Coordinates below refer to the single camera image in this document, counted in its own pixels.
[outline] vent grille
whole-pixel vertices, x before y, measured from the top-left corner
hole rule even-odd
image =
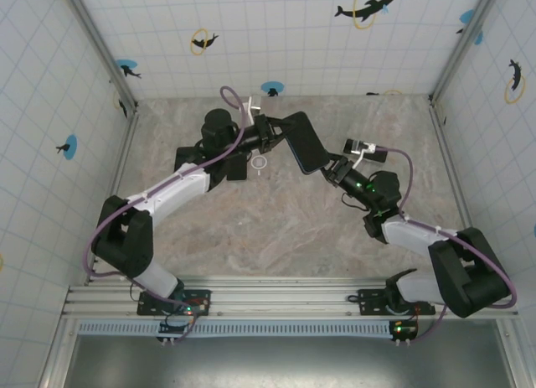
[[[171,338],[176,334],[160,334],[158,320],[82,320],[80,335],[152,336]],[[170,322],[183,325],[183,322]],[[390,338],[389,321],[219,321],[200,319],[192,338],[220,338],[233,336],[363,336]]]

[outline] enclosure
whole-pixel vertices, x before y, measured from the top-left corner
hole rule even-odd
[[[0,0],[0,386],[533,386],[535,23],[536,0]],[[330,153],[408,153],[412,181],[397,153],[359,172],[396,173],[411,219],[481,230],[517,307],[449,310],[395,347],[400,314],[347,297],[430,258],[371,238],[360,203],[283,141],[155,228],[154,260],[212,292],[158,351],[163,317],[82,254],[105,200],[173,173],[208,113],[240,124],[222,85],[269,118],[304,111]]]

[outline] white tile wall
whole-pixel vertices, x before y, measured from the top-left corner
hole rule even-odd
[[[85,3],[113,55],[137,62],[142,78],[126,79],[141,99],[218,96],[223,84],[263,94],[268,80],[286,95],[430,93],[465,26],[460,16],[477,0],[394,0],[365,30],[334,17],[353,0]],[[195,56],[190,41],[200,28],[219,37]]]
[[[519,293],[519,309],[536,349],[536,0],[497,0],[442,99],[472,221],[490,240]],[[510,60],[521,65],[513,104],[505,89]]]
[[[108,80],[63,0],[0,0],[0,386],[37,384],[83,276],[126,129]]]

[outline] metal corner post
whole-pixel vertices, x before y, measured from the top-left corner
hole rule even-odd
[[[66,1],[69,4],[72,13],[78,20],[80,26],[84,29],[91,45],[95,48],[97,55],[100,57],[100,61],[105,66],[111,81],[117,88],[117,93],[119,93],[121,101],[130,113],[134,113],[136,111],[136,99],[134,99],[134,95],[128,87],[128,84],[125,82],[125,78],[117,68],[110,50],[101,37],[99,29],[97,29],[95,26],[93,19],[91,19],[90,13],[88,12],[84,3],[82,0]]]
[[[445,93],[446,88],[451,83],[454,74],[460,68],[463,58],[467,51],[472,47],[473,41],[482,30],[482,25],[487,15],[491,11],[496,0],[480,0],[474,10],[471,21],[461,34],[461,39],[446,63],[445,69],[441,73],[441,77],[435,85],[432,92],[432,104],[435,104]]]

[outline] grid pattern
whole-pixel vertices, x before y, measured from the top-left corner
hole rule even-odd
[[[37,384],[82,280],[126,130],[108,80],[64,0],[0,0],[0,386]]]
[[[477,4],[394,0],[359,30],[334,17],[353,0],[84,1],[113,55],[138,63],[142,78],[127,76],[138,99],[218,96],[221,85],[247,96],[269,80],[289,96],[430,93],[460,38],[460,16]],[[200,28],[219,37],[196,56]]]
[[[473,223],[520,293],[536,347],[536,0],[497,0],[442,102],[446,134]],[[510,60],[521,66],[516,103]],[[507,98],[512,101],[516,96]]]

